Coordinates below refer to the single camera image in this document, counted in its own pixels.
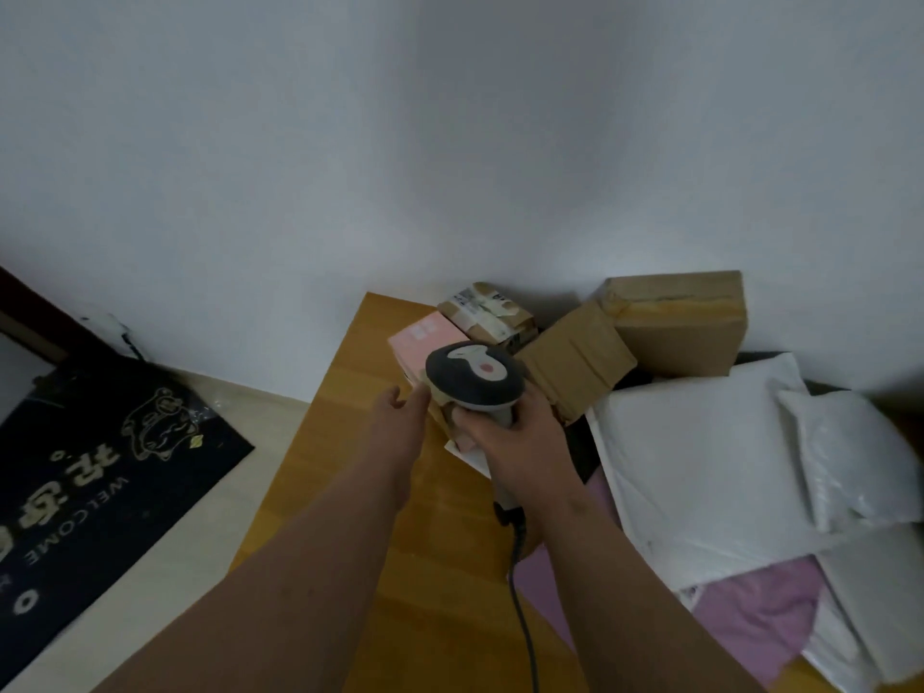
hand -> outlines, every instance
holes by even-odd
[[[565,431],[542,392],[526,382],[516,422],[505,429],[483,413],[453,409],[453,421],[488,458],[491,478],[514,494],[526,513],[542,522],[563,501],[583,495]]]
[[[368,467],[390,475],[401,507],[410,498],[410,470],[421,455],[430,387],[418,384],[407,401],[399,401],[398,393],[393,386],[375,399],[360,458]]]

barcode scanner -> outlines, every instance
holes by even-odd
[[[427,357],[427,378],[460,407],[485,413],[503,428],[514,424],[513,407],[526,390],[516,361],[501,347],[483,343],[454,343]],[[502,525],[523,512],[513,494],[496,480],[494,512]]]

wooden table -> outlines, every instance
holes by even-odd
[[[392,384],[408,390],[387,339],[432,311],[401,299],[365,296],[234,565],[308,505],[345,465],[375,396]],[[504,580],[511,532],[494,518],[489,481],[447,453],[444,444],[428,418],[411,499],[398,517],[347,691],[528,690],[526,646]],[[577,657],[528,604],[524,610],[542,691],[586,690]],[[924,678],[901,689],[920,693]],[[799,660],[773,691],[834,689]]]

welcome mat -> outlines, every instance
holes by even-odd
[[[42,379],[0,426],[0,688],[251,450],[143,362]]]

person's right hand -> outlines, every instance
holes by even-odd
[[[505,429],[490,416],[453,409],[453,421],[484,450],[491,479],[514,494],[524,510],[543,521],[548,513],[574,496],[583,485],[549,402],[534,385],[516,404],[516,422]]]

